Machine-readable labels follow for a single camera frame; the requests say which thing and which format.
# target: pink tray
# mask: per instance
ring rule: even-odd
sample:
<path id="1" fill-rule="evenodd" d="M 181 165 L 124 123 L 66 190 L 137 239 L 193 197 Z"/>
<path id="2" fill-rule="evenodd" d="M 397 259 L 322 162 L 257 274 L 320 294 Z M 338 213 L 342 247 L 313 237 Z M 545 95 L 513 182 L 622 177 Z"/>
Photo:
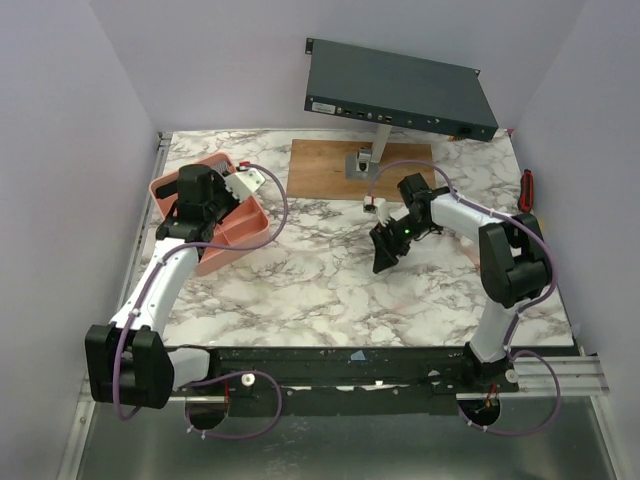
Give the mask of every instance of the pink tray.
<path id="1" fill-rule="evenodd" d="M 236 171 L 231 159 L 226 153 L 216 153 L 196 163 L 208 165 L 219 172 L 224 170 L 231 172 Z M 158 187 L 166 185 L 177 178 L 178 171 L 176 170 L 175 172 L 156 178 L 149 185 L 151 196 L 163 217 L 166 217 L 167 213 L 169 213 L 169 209 L 171 205 L 173 205 L 173 202 L 175 202 L 177 194 L 161 199 L 156 197 L 155 191 Z M 221 225 L 215 228 L 212 243 L 249 247 L 268 239 L 269 219 L 255 197 L 251 196 L 229 214 Z M 200 263 L 198 263 L 196 267 L 196 275 L 207 275 L 240 257 L 244 257 L 247 253 L 251 253 L 251 251 L 235 252 L 232 250 L 207 248 Z"/>

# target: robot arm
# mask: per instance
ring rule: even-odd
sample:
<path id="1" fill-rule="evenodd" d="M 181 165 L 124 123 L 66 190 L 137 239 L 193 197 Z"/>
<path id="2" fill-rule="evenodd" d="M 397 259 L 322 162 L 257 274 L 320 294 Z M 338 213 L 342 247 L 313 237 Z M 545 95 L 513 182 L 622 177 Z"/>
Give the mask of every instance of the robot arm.
<path id="1" fill-rule="evenodd" d="M 220 173 L 196 164 L 182 167 L 176 181 L 156 190 L 160 198 L 177 194 L 177 199 L 156 231 L 149 266 L 109 324 L 93 325 L 85 337 L 89 381 L 96 401 L 112 401 L 116 345 L 132 311 L 135 320 L 127 334 L 120 369 L 122 404 L 162 408 L 172 390 L 210 373 L 211 359 L 207 352 L 180 349 L 168 353 L 162 344 L 169 312 L 204 249 L 183 248 L 166 256 L 185 243 L 210 242 L 215 226 L 264 182 L 256 169 Z M 153 280 L 147 285 L 152 275 Z M 141 296 L 142 303 L 134 309 Z"/>
<path id="2" fill-rule="evenodd" d="M 447 187 L 431 190 L 420 174 L 405 177 L 398 189 L 409 210 L 399 220 L 388 214 L 384 200 L 365 198 L 365 210 L 375 210 L 379 220 L 370 232 L 375 245 L 374 273 L 397 265 L 398 257 L 409 253 L 412 240 L 442 228 L 478 243 L 482 285 L 489 298 L 469 348 L 480 365 L 502 361 L 504 339 L 516 308 L 539 296 L 551 280 L 544 252 L 513 225 L 458 202 Z M 533 215 L 514 218 L 542 237 Z M 519 254 L 514 256 L 512 249 L 519 249 Z"/>

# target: white wall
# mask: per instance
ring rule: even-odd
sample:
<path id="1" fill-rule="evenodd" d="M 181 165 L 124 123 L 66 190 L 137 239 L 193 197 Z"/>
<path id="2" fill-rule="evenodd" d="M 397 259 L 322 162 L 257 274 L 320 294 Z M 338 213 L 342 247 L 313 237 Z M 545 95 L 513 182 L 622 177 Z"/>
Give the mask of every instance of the white wall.
<path id="1" fill-rule="evenodd" d="M 0 5 L 0 476 L 55 478 L 155 130 L 83 0 Z"/>
<path id="2" fill-rule="evenodd" d="M 306 37 L 482 70 L 515 126 L 585 0 L 90 0 L 151 118 L 165 130 L 311 127 Z"/>
<path id="3" fill-rule="evenodd" d="M 640 3 L 590 0 L 514 135 L 578 341 L 640 475 Z"/>

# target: white marble tabletop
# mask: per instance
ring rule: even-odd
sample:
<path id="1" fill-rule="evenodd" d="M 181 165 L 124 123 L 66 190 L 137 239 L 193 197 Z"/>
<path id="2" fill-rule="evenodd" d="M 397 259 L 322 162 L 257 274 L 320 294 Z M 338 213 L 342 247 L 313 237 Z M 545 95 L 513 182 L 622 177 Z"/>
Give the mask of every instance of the white marble tabletop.
<path id="1" fill-rule="evenodd" d="M 250 130 L 173 136 L 165 173 L 215 152 L 272 170 L 286 185 L 293 139 L 371 141 L 372 132 Z M 430 143 L 434 161 L 470 199 L 515 213 L 520 172 L 506 132 L 492 143 L 449 142 L 423 132 L 393 132 L 392 142 Z M 272 219 L 282 202 L 273 184 L 258 195 Z M 374 275 L 361 202 L 290 199 L 287 227 L 271 245 L 205 277 L 190 278 L 164 332 L 166 345 L 440 346 L 462 345 L 485 301 L 476 265 L 452 232 L 414 242 L 400 263 Z M 153 250 L 154 212 L 143 250 Z M 558 294 L 524 316 L 514 345 L 571 345 Z"/>

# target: black metal frame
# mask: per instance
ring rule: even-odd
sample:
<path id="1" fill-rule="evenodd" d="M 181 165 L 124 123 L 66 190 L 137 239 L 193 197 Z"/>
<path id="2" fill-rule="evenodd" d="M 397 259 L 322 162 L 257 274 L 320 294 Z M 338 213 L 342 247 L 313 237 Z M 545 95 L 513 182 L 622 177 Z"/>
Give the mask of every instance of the black metal frame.
<path id="1" fill-rule="evenodd" d="M 518 391 L 517 384 L 506 381 L 504 370 L 493 376 L 465 378 L 467 347 L 186 348 L 210 352 L 211 378 L 244 370 L 259 370 L 271 375 L 283 391 L 282 415 L 456 415 L 457 393 L 488 393 L 493 383 L 499 384 L 502 392 Z M 576 346 L 528 347 L 527 350 L 545 357 L 579 355 Z M 434 370 L 439 375 L 430 376 Z M 382 381 L 389 388 L 362 388 L 375 385 L 376 381 Z M 350 391 L 336 388 L 344 386 L 355 388 Z M 230 380 L 227 387 L 226 406 L 187 403 L 194 426 L 213 428 L 224 415 L 273 415 L 277 399 L 267 380 L 256 377 L 255 383 L 246 387 L 237 378 Z M 220 384 L 187 388 L 174 394 L 187 398 L 224 395 L 225 386 Z"/>

